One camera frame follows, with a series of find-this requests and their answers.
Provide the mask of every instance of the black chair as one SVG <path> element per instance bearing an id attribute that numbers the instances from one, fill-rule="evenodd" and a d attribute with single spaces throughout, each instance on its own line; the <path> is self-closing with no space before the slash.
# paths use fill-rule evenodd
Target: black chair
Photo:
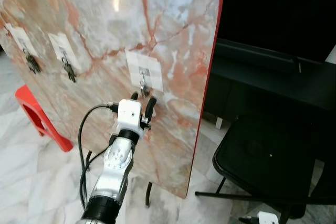
<path id="1" fill-rule="evenodd" d="M 195 195 L 263 201 L 281 212 L 280 224 L 301 218 L 306 204 L 335 204 L 335 196 L 308 197 L 314 151 L 309 129 L 298 123 L 242 116 L 223 138 L 213 165 L 224 176 L 217 192 Z M 251 196 L 220 194 L 226 178 Z"/>

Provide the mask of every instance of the red stand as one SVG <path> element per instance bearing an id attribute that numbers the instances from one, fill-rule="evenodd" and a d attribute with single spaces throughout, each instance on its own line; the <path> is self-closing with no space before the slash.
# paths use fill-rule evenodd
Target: red stand
<path id="1" fill-rule="evenodd" d="M 19 88 L 15 97 L 41 136 L 44 134 L 50 136 L 64 152 L 72 149 L 72 143 L 58 134 L 27 85 Z"/>

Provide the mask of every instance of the white tape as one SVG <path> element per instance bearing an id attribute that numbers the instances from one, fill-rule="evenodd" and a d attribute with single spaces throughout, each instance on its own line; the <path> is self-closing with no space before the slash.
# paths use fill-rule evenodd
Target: white tape
<path id="1" fill-rule="evenodd" d="M 56 58 L 60 61 L 65 58 L 69 64 L 80 70 L 80 64 L 70 46 L 67 36 L 63 33 L 58 33 L 58 35 L 48 33 L 48 36 L 53 45 Z"/>
<path id="2" fill-rule="evenodd" d="M 126 51 L 131 83 L 141 87 L 142 73 L 149 87 L 163 91 L 161 64 L 155 59 L 135 52 Z"/>
<path id="3" fill-rule="evenodd" d="M 12 34 L 12 37 L 14 38 L 20 50 L 23 51 L 24 49 L 26 49 L 31 55 L 38 57 L 37 52 L 35 51 L 28 38 L 28 35 L 22 27 L 13 27 L 11 24 L 8 23 L 5 24 L 5 26 Z"/>

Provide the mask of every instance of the white sticker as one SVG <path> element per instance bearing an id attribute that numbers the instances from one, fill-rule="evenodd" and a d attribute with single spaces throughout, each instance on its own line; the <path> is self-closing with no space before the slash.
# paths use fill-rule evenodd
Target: white sticker
<path id="1" fill-rule="evenodd" d="M 17 46 L 22 51 L 28 51 L 29 54 L 38 57 L 37 52 L 35 51 L 34 47 L 32 46 L 28 35 L 24 31 L 22 27 L 13 27 L 11 24 L 5 24 L 6 28 L 12 34 Z"/>
<path id="2" fill-rule="evenodd" d="M 48 36 L 53 45 L 56 58 L 62 62 L 67 60 L 73 67 L 81 69 L 67 36 L 63 33 L 58 33 L 58 35 L 48 33 Z"/>
<path id="3" fill-rule="evenodd" d="M 126 51 L 132 85 L 141 87 L 143 76 L 149 87 L 163 91 L 161 64 L 155 59 Z"/>

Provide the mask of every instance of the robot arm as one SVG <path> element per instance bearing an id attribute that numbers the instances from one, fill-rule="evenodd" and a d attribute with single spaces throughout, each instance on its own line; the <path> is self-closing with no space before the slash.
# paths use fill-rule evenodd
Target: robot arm
<path id="1" fill-rule="evenodd" d="M 152 97 L 143 117 L 140 102 L 119 102 L 118 136 L 105 152 L 103 171 L 77 224 L 115 224 L 127 190 L 127 177 L 133 166 L 135 146 L 138 140 L 143 139 L 144 128 L 151 127 L 149 122 L 155 103 L 156 99 Z"/>

